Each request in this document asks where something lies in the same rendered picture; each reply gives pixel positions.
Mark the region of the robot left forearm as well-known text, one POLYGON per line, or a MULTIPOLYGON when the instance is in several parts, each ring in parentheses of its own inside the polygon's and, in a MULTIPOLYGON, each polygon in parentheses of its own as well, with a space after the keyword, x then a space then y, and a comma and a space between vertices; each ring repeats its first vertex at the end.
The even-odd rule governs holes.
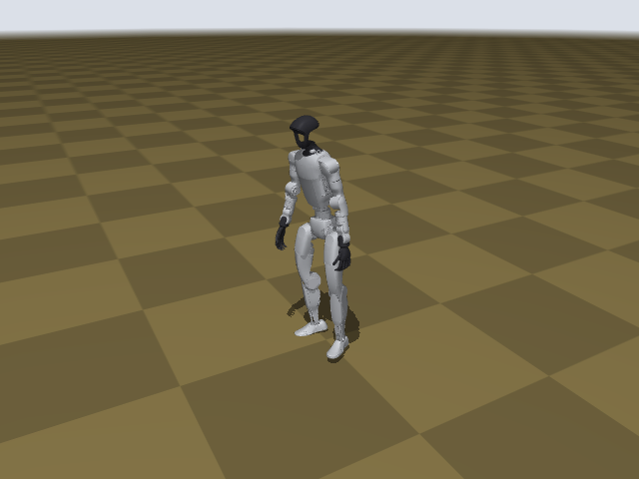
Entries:
POLYGON ((342 236, 343 243, 349 243, 349 226, 347 221, 348 208, 344 197, 340 197, 338 200, 340 210, 334 213, 336 218, 336 232, 337 236, 342 236))

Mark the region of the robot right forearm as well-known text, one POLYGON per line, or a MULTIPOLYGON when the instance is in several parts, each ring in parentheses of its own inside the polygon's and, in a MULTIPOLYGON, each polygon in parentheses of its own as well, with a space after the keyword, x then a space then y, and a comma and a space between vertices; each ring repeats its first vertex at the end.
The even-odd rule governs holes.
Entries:
POLYGON ((292 221, 292 215, 294 213, 295 210, 295 204, 297 202, 297 196, 292 196, 289 193, 286 192, 286 196, 285 196, 285 204, 284 204, 284 209, 283 209, 283 214, 280 217, 280 221, 282 217, 286 217, 287 218, 287 222, 286 225, 289 224, 292 221))

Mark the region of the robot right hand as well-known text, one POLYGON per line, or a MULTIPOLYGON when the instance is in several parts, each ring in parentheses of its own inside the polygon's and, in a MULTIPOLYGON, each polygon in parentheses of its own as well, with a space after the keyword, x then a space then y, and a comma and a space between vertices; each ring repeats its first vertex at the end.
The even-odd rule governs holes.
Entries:
POLYGON ((276 235, 276 247, 280 250, 284 250, 285 247, 287 247, 284 244, 284 236, 286 233, 286 228, 289 226, 289 224, 286 225, 287 222, 287 218, 286 217, 282 217, 281 221, 279 222, 279 229, 277 231, 277 235, 276 235))

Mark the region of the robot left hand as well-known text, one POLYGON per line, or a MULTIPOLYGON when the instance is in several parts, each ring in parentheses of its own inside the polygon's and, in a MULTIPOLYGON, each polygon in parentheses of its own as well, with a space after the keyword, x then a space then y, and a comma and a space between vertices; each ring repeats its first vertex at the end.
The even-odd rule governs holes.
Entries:
POLYGON ((350 251, 349 251, 349 243, 343 243, 343 238, 342 236, 338 236, 337 237, 337 244, 338 246, 340 246, 340 249, 338 251, 338 256, 335 259, 335 261, 332 263, 332 265, 335 265, 337 263, 337 261, 339 260, 339 265, 338 268, 336 268, 336 271, 342 271, 343 269, 346 269, 347 267, 350 266, 350 251))

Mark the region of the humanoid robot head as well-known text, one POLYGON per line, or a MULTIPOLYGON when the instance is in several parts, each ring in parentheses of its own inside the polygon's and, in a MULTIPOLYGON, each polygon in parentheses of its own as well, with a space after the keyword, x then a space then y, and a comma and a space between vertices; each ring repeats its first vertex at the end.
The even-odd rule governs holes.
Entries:
POLYGON ((295 138, 296 138, 296 142, 297 142, 298 146, 301 149, 305 149, 305 151, 303 151, 303 155, 304 156, 310 156, 310 155, 315 154, 316 152, 310 153, 310 150, 313 150, 313 149, 315 149, 318 153, 320 151, 321 152, 323 151, 321 148, 319 148, 316 145, 316 143, 314 141, 309 140, 310 132, 315 130, 318 127, 319 127, 318 120, 316 118, 312 117, 312 116, 309 116, 309 115, 304 115, 304 116, 298 117, 290 125, 290 129, 295 134, 295 138), (299 134, 304 135, 305 140, 303 142, 300 141, 299 134))

